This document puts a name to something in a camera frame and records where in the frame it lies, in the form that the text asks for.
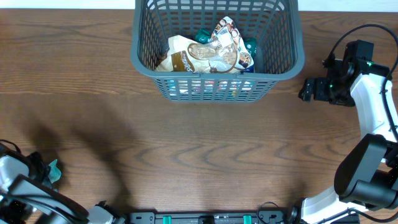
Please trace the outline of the light blue wipes packet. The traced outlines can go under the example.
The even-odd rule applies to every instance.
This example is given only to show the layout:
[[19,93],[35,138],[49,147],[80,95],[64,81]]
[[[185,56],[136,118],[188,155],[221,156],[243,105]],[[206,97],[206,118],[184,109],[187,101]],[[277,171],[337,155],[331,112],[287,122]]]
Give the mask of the light blue wipes packet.
[[49,172],[48,172],[48,176],[47,177],[49,178],[49,181],[52,184],[57,182],[62,176],[62,172],[57,167],[57,163],[58,163],[58,160],[55,159],[48,165]]

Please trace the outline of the green Nescafe coffee bag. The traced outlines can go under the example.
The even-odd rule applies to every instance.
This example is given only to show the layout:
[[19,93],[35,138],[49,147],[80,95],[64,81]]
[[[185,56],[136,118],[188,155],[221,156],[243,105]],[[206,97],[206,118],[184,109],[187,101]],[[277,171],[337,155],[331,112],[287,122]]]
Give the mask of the green Nescafe coffee bag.
[[216,29],[210,34],[201,29],[195,36],[196,43],[188,47],[190,55],[206,62],[210,73],[236,73],[254,71],[256,40],[243,40],[237,28],[231,24]]

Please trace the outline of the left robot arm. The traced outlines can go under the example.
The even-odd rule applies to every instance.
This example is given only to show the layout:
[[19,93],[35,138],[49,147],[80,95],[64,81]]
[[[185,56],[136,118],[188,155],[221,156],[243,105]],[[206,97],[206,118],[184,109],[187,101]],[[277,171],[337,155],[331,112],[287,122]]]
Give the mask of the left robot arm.
[[102,201],[85,209],[54,188],[61,178],[57,161],[44,164],[34,152],[1,151],[1,223],[25,223],[36,211],[37,223],[125,223],[126,217]]

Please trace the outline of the brown snack pouch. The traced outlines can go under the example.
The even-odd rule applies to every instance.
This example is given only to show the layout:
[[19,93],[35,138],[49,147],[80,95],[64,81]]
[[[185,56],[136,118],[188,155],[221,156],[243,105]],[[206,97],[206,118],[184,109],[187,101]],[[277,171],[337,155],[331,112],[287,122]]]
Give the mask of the brown snack pouch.
[[234,21],[225,16],[214,31],[199,30],[195,40],[181,35],[168,39],[169,49],[157,72],[237,73],[253,72],[254,59]]

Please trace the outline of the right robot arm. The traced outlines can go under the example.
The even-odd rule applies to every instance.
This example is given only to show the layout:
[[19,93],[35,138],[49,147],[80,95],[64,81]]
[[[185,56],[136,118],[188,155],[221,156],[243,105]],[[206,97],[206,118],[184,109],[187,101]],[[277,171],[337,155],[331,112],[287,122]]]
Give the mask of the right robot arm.
[[308,79],[300,96],[355,106],[361,140],[338,166],[334,184],[294,205],[287,223],[333,223],[397,208],[397,110],[388,67],[336,60],[326,78]]

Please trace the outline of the colourful tissue pack strip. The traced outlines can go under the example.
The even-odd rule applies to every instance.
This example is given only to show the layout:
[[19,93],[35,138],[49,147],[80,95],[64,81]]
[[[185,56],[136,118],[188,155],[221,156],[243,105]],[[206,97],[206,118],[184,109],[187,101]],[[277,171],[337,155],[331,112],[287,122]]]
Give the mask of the colourful tissue pack strip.
[[236,97],[241,91],[252,90],[257,81],[239,78],[240,73],[172,72],[155,78],[161,93],[173,100],[200,101],[223,96]]

